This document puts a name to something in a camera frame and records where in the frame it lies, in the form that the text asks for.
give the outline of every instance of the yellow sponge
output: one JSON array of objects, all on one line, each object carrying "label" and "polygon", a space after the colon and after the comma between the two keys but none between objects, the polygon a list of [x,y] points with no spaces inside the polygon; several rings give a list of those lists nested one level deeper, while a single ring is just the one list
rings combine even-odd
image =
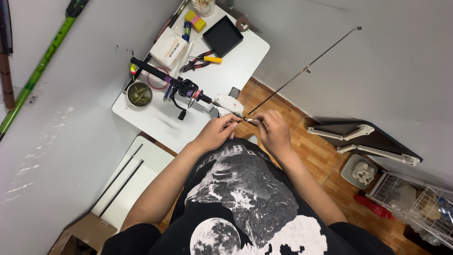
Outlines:
[{"label": "yellow sponge", "polygon": [[206,22],[196,15],[193,10],[188,11],[184,18],[192,24],[192,27],[194,27],[197,32],[201,32],[206,27]]}]

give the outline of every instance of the white wall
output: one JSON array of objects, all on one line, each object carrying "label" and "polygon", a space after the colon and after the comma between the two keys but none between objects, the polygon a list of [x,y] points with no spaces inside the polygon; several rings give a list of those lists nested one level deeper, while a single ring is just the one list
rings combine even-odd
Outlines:
[{"label": "white wall", "polygon": [[[139,132],[111,111],[128,81],[131,49],[144,57],[180,3],[87,4],[35,87],[41,97],[22,108],[0,143],[1,255],[46,254],[63,227],[93,204]],[[25,85],[68,4],[10,1],[15,86]]]},{"label": "white wall", "polygon": [[362,26],[280,94],[318,120],[374,123],[424,159],[378,162],[453,188],[453,1],[236,0],[235,9],[270,44],[254,76],[274,89]]}]

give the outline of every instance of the white plastic bracket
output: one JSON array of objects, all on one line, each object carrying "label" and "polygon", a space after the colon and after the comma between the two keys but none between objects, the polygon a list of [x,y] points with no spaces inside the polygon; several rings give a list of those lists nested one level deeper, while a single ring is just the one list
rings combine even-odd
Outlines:
[{"label": "white plastic bracket", "polygon": [[349,141],[349,140],[359,137],[359,136],[367,136],[367,135],[371,134],[371,132],[374,131],[374,127],[368,126],[365,124],[358,125],[357,127],[359,128],[358,130],[352,131],[351,133],[344,136],[343,139],[345,141]]},{"label": "white plastic bracket", "polygon": [[357,149],[357,145],[350,144],[350,145],[346,145],[344,147],[337,147],[337,152],[340,154],[343,154],[343,153],[348,152],[353,149]]},{"label": "white plastic bracket", "polygon": [[323,137],[330,137],[330,138],[334,138],[334,139],[338,139],[340,141],[343,141],[343,136],[341,135],[337,135],[337,134],[332,134],[332,133],[329,133],[329,132],[324,132],[324,131],[321,131],[321,130],[316,130],[312,127],[309,127],[307,128],[307,132],[309,134],[312,134],[312,135],[319,135],[319,136],[323,136]]},{"label": "white plastic bracket", "polygon": [[359,149],[361,151],[371,152],[371,153],[374,153],[376,155],[387,157],[387,158],[390,158],[390,159],[394,159],[396,161],[403,162],[404,164],[407,164],[407,165],[413,166],[413,167],[418,162],[420,162],[420,159],[418,159],[416,157],[413,157],[413,156],[409,156],[409,155],[406,155],[406,154],[399,155],[399,154],[386,152],[386,151],[383,151],[383,150],[379,150],[379,149],[375,149],[375,148],[371,148],[371,147],[367,147],[367,146],[363,146],[363,145],[357,146],[357,149]]}]

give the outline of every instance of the wooden floor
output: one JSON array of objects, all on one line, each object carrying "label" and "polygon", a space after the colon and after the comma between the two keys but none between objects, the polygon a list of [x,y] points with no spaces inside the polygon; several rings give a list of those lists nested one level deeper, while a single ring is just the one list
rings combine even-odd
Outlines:
[{"label": "wooden floor", "polygon": [[[238,100],[244,105],[244,112],[248,113],[266,99],[269,96],[268,92],[268,88],[251,78],[238,97]],[[359,191],[359,188],[340,176],[340,170],[350,157],[350,154],[340,155],[337,153],[336,148],[324,139],[308,134],[306,130],[307,126],[311,125],[310,118],[304,117],[300,110],[289,106],[288,102],[284,100],[280,101],[279,98],[270,99],[257,111],[265,111],[267,109],[278,110],[282,113],[292,132],[291,143],[293,149],[298,153],[319,184],[323,186],[324,190],[340,207],[349,223],[368,230],[390,246],[397,255],[429,254],[403,236],[404,224],[397,220],[380,218],[354,201],[353,196]],[[246,122],[241,122],[236,129],[236,137],[248,138],[252,134],[260,137],[258,129]],[[258,141],[258,145],[265,151],[260,141]],[[160,224],[161,232],[168,227],[172,213],[173,208]]]}]

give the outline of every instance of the green fishing rod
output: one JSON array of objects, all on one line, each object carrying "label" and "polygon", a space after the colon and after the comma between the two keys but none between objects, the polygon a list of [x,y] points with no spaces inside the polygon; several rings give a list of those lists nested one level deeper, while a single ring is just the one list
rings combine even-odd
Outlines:
[{"label": "green fishing rod", "polygon": [[0,141],[2,140],[3,136],[5,136],[6,132],[8,131],[8,128],[13,123],[14,119],[16,118],[17,114],[19,113],[24,103],[27,101],[27,98],[30,95],[31,91],[33,90],[34,86],[36,85],[39,78],[43,74],[44,70],[46,69],[55,52],[57,52],[57,49],[63,42],[64,37],[67,35],[69,29],[74,24],[74,21],[76,21],[77,17],[81,14],[83,9],[87,5],[88,1],[89,0],[71,0],[71,2],[69,3],[69,6],[66,8],[66,20],[60,27],[57,35],[53,39],[52,43],[50,44],[43,58],[39,62],[38,66],[34,70],[27,84],[20,92],[19,97],[16,100],[16,108],[10,110],[6,115],[5,119],[3,120],[3,122],[1,123]]}]

